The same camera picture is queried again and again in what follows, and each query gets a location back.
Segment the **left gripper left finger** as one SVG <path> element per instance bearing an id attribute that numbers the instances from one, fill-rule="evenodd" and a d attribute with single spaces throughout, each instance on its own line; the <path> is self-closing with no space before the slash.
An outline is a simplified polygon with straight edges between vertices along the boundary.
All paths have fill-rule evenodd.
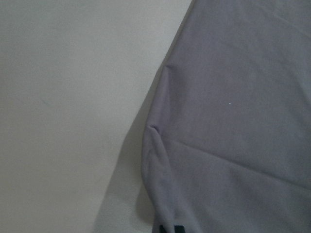
<path id="1" fill-rule="evenodd" d="M 160 225 L 160 226 L 159 226 L 159 232 L 160 232 L 160 233 L 167 233 L 167 231 L 165 230 L 165 228 L 164 228 L 163 225 Z"/>

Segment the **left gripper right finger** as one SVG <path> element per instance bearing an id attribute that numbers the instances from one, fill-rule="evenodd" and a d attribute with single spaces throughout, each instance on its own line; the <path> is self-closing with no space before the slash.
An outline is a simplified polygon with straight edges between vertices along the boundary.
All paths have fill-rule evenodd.
<path id="1" fill-rule="evenodd" d="M 174 232 L 175 233 L 186 233 L 185 227 L 183 225 L 175 225 Z"/>

